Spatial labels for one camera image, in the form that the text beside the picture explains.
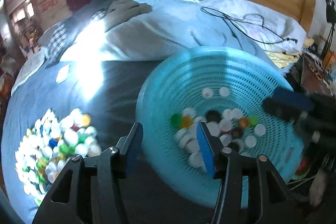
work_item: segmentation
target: plaid shirt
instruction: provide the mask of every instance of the plaid shirt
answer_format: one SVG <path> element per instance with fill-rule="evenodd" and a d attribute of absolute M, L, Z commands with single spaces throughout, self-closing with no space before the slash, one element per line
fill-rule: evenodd
<path fill-rule="evenodd" d="M 54 63 L 61 49 L 64 47 L 67 40 L 67 30 L 63 22 L 60 22 L 56 25 L 56 29 L 51 35 L 50 41 L 48 43 L 48 51 L 49 51 L 49 60 L 48 65 Z"/>

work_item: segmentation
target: black cable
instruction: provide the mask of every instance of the black cable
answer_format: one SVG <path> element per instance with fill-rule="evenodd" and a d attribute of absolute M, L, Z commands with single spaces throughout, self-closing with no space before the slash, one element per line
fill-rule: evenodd
<path fill-rule="evenodd" d="M 216 11 L 216 12 L 220 13 L 221 15 L 219 16 L 219 15 L 212 14 L 212 13 L 210 13 L 209 11 L 207 11 L 206 9 Z M 216 9 L 209 8 L 209 7 L 204 7 L 204 6 L 202 6 L 202 7 L 201 7 L 201 11 L 204 12 L 204 13 L 206 13 L 206 14 L 208 14 L 208 15 L 215 16 L 215 17 L 219 17 L 219 18 L 221 18 L 221 19 L 223 19 L 223 20 L 224 20 L 224 19 L 229 20 L 229 21 L 232 23 L 232 25 L 234 25 L 234 26 L 235 26 L 241 33 L 243 33 L 245 36 L 247 36 L 248 38 L 250 38 L 250 39 L 252 39 L 252 40 L 254 40 L 254 41 L 258 42 L 258 43 L 261 43 L 261 44 L 272 45 L 272 44 L 278 44 L 278 43 L 282 43 L 282 42 L 284 42 L 284 41 L 290 41 L 290 40 L 294 41 L 295 43 L 298 42 L 298 40 L 297 40 L 297 39 L 294 39 L 294 38 L 288 38 L 288 37 L 287 37 L 287 38 L 282 38 L 281 36 L 279 36 L 277 33 L 275 33 L 274 31 L 272 31 L 271 29 L 265 27 L 265 26 L 264 26 L 265 19 L 264 19 L 264 17 L 263 17 L 262 15 L 260 15 L 260 14 L 254 14 L 254 13 L 253 13 L 253 14 L 246 14 L 246 15 L 243 16 L 242 19 L 239 19 L 239 18 L 231 17 L 231 16 L 229 16 L 229 15 L 227 15 L 227 14 L 225 14 L 225 13 L 222 13 L 221 11 L 218 11 L 218 10 L 216 10 Z M 259 25 L 259 24 L 254 23 L 254 22 L 245 21 L 246 17 L 247 17 L 247 16 L 251 16 L 251 15 L 259 16 L 259 17 L 262 19 L 262 24 Z M 256 26 L 259 26 L 259 27 L 261 27 L 261 28 L 263 28 L 263 29 L 269 30 L 271 33 L 273 33 L 274 35 L 276 35 L 277 37 L 279 37 L 279 38 L 281 39 L 281 41 L 272 42 L 272 43 L 266 43 L 266 42 L 263 42 L 263 41 L 256 40 L 256 39 L 254 39 L 253 37 L 250 37 L 250 36 L 248 36 L 246 33 L 244 33 L 244 32 L 243 32 L 243 31 L 242 31 L 242 30 L 241 30 L 241 29 L 240 29 L 234 22 L 248 23 L 248 24 L 256 25 Z"/>

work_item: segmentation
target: bed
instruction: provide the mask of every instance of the bed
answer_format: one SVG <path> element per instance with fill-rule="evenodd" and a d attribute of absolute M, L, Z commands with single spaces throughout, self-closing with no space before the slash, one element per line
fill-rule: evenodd
<path fill-rule="evenodd" d="M 14 152 L 26 129 L 48 108 L 58 117 L 65 117 L 76 107 L 90 113 L 92 124 L 99 131 L 98 141 L 106 149 L 126 135 L 135 122 L 137 96 L 146 77 L 161 60 L 178 50 L 229 46 L 275 67 L 253 40 L 229 22 L 225 24 L 221 18 L 203 13 L 202 1 L 133 1 L 150 5 L 151 11 L 106 32 L 94 32 L 99 25 L 86 28 L 64 52 L 61 62 L 46 69 L 43 57 L 42 64 L 38 62 L 40 67 L 26 77 L 9 101 L 1 142 L 2 168 L 9 200 L 26 223 L 32 222 L 38 207 L 33 196 L 22 189 L 23 183 L 15 171 Z M 289 15 L 305 31 L 309 30 L 315 0 L 291 0 L 292 5 L 287 6 L 277 0 L 251 1 Z M 97 44 L 101 45 L 99 49 L 93 47 Z M 66 65 L 68 77 L 58 84 L 57 74 Z M 121 190 L 130 223 L 209 223 L 211 219 L 211 208 L 199 206 L 171 190 L 142 154 L 134 174 L 121 182 Z"/>

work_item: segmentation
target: mattress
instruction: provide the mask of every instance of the mattress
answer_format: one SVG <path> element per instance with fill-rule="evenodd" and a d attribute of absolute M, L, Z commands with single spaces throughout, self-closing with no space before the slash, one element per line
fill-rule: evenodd
<path fill-rule="evenodd" d="M 49 69 L 45 69 L 44 64 L 17 88 L 9 101 L 4 121 L 2 169 L 9 201 L 26 223 L 32 222 L 38 209 L 33 196 L 24 193 L 23 183 L 15 171 L 14 152 L 26 129 L 31 128 L 48 108 L 63 118 L 79 107 L 92 116 L 92 125 L 99 131 L 97 139 L 102 148 L 115 145 L 132 128 L 140 88 L 159 63 L 102 62 L 102 85 L 92 98 L 83 93 L 83 81 L 78 77 L 75 62 L 60 62 Z M 58 71 L 67 64 L 70 65 L 67 79 L 56 83 Z M 87 70 L 84 74 L 88 82 L 94 73 Z M 212 209 L 194 204 L 171 190 L 141 153 L 134 173 L 121 180 L 120 187 L 130 223 L 209 223 L 213 213 Z"/>

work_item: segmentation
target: basket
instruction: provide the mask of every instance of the basket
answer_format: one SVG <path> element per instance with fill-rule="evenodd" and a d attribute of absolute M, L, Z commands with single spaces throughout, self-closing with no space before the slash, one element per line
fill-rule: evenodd
<path fill-rule="evenodd" d="M 219 89 L 226 86 L 230 96 Z M 294 175 L 302 158 L 303 143 L 290 123 L 270 116 L 262 101 L 277 86 L 291 90 L 286 80 L 259 58 L 227 47 L 195 47 L 176 53 L 163 61 L 144 82 L 136 104 L 136 120 L 143 125 L 142 148 L 147 160 L 173 190 L 200 205 L 214 207 L 220 181 L 188 164 L 189 155 L 174 141 L 178 130 L 170 123 L 174 113 L 192 107 L 197 116 L 208 110 L 222 112 L 239 108 L 245 117 L 256 115 L 266 127 L 257 145 L 248 152 L 253 157 L 266 155 L 285 182 Z M 204 88 L 214 96 L 205 99 Z M 244 130 L 243 139 L 253 134 Z M 242 207 L 247 207 L 248 178 L 243 178 Z"/>

